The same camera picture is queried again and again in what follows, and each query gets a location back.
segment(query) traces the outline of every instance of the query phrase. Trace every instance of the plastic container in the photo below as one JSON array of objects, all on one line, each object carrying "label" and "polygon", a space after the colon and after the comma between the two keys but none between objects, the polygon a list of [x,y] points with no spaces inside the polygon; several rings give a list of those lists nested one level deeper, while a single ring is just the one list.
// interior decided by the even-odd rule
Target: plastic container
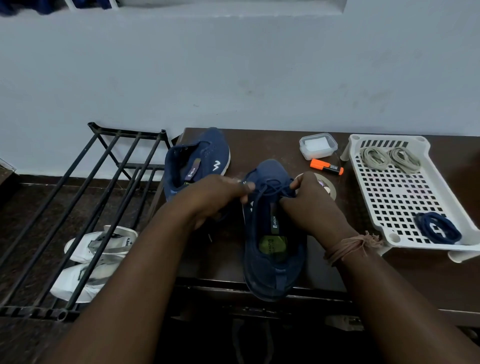
[{"label": "plastic container", "polygon": [[[420,171],[409,175],[392,164],[386,170],[371,169],[360,156],[360,150],[368,146],[385,152],[403,146],[420,160]],[[352,162],[370,220],[384,238],[381,254],[392,247],[448,250],[449,258],[460,263],[480,255],[480,230],[433,164],[429,149],[430,143],[420,135],[352,134],[340,159]],[[449,219],[462,239],[453,245],[436,244],[423,236],[414,217],[430,211]]]},{"label": "plastic container", "polygon": [[[328,148],[322,148],[318,150],[309,150],[305,142],[307,140],[315,140],[325,138],[328,143]],[[321,133],[315,135],[304,136],[300,139],[300,152],[303,154],[306,160],[318,159],[329,157],[338,149],[338,144],[335,139],[329,133]]]}]

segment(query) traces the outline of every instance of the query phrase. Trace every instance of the blue sneaker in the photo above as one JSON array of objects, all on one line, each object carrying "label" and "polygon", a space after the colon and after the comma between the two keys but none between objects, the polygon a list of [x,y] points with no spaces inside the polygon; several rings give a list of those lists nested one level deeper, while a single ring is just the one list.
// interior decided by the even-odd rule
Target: blue sneaker
[{"label": "blue sneaker", "polygon": [[230,164],[230,148],[217,128],[209,128],[192,144],[176,145],[165,156],[164,192],[169,201],[208,174],[221,174]]},{"label": "blue sneaker", "polygon": [[288,186],[293,179],[279,162],[268,159],[245,180],[255,183],[255,191],[243,206],[243,276],[255,296],[276,301],[293,287],[305,262],[307,236],[279,204],[282,197],[295,197]]}]

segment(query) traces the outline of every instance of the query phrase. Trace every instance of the left hand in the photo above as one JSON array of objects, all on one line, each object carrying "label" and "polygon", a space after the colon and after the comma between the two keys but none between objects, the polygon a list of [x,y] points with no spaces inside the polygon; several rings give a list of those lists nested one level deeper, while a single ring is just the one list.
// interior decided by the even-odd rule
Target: left hand
[{"label": "left hand", "polygon": [[240,198],[242,203],[246,203],[247,195],[254,189],[255,184],[252,182],[242,183],[233,178],[209,174],[181,190],[172,202],[191,210],[197,229],[234,198]]}]

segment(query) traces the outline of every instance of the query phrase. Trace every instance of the white sneaker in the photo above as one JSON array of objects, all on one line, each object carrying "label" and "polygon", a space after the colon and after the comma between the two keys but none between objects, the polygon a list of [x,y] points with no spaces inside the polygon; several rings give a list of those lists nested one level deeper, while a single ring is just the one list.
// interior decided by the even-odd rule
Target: white sneaker
[{"label": "white sneaker", "polygon": [[[115,272],[121,260],[122,258],[120,257],[109,257],[99,262],[87,280],[76,302],[87,303],[94,299],[113,272]],[[50,289],[50,293],[61,300],[68,301],[73,291],[75,291],[75,288],[77,288],[87,267],[88,264],[85,263],[64,269]]]},{"label": "white sneaker", "polygon": [[[105,238],[110,225],[105,225],[103,228],[103,231],[85,234],[72,253],[70,260],[79,263],[90,262]],[[124,257],[132,247],[132,244],[135,242],[137,237],[138,233],[135,230],[117,226],[113,231],[113,234],[102,255],[116,255]],[[65,253],[67,253],[74,240],[75,239],[71,239],[65,244],[65,248],[63,249]]]}]

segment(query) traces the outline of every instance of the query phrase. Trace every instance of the marker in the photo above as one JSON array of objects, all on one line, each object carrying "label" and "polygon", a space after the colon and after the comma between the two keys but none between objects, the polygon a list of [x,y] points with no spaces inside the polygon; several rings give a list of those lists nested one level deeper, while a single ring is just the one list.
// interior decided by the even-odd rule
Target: marker
[{"label": "marker", "polygon": [[310,162],[310,167],[315,168],[317,170],[327,170],[329,172],[342,175],[343,174],[343,167],[334,166],[333,164],[324,162],[318,159],[312,159]]}]

